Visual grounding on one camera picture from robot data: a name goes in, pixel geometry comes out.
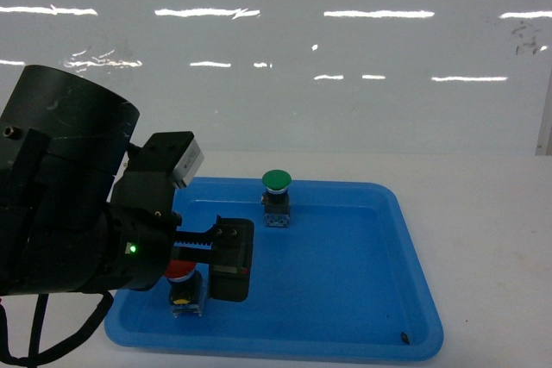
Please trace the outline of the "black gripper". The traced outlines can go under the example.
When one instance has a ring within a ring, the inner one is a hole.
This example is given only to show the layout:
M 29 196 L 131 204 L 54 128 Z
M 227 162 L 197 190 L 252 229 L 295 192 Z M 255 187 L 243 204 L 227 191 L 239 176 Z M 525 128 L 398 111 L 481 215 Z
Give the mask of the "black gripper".
M 99 222 L 106 247 L 82 291 L 149 290 L 165 273 L 172 251 L 173 259 L 209 266 L 210 298 L 234 303 L 247 299 L 252 221 L 218 216 L 202 233 L 176 233 L 182 218 L 173 211 L 178 189 L 169 175 L 193 138 L 190 131 L 163 132 L 153 134 L 143 147 L 128 147 L 127 166 Z

